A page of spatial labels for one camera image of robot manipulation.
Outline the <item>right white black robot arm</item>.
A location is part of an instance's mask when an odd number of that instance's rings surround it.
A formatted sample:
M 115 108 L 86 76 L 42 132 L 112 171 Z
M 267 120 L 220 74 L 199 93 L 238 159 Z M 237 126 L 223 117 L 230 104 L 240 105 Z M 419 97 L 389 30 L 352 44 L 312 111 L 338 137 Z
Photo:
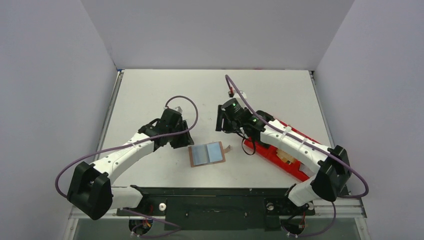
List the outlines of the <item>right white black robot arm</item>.
M 251 112 L 241 106 L 236 98 L 218 105 L 216 131 L 240 134 L 273 146 L 311 170 L 312 176 L 309 179 L 295 184 L 286 194 L 298 207 L 317 199 L 334 202 L 351 176 L 345 167 L 348 157 L 344 148 L 319 144 L 295 132 L 267 112 Z

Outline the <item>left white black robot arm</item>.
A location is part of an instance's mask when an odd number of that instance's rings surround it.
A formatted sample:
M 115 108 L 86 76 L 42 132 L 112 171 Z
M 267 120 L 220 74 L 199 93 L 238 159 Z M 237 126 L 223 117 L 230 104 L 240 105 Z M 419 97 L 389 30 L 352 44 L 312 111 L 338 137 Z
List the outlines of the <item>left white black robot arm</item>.
M 194 144 L 180 107 L 166 107 L 161 118 L 142 126 L 124 145 L 113 148 L 90 164 L 79 163 L 73 172 L 67 200 L 98 220 L 109 210 L 136 208 L 143 194 L 134 186 L 114 187 L 115 180 L 141 158 L 170 144 L 173 149 Z

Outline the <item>brown leather card holder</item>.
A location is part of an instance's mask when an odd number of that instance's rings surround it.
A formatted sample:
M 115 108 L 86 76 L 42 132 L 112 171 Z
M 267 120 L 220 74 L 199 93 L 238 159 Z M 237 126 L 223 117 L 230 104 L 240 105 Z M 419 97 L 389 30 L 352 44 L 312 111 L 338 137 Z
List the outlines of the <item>brown leather card holder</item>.
M 221 141 L 192 145 L 188 148 L 190 166 L 194 168 L 224 163 L 225 154 L 231 150 L 231 145 L 224 147 Z

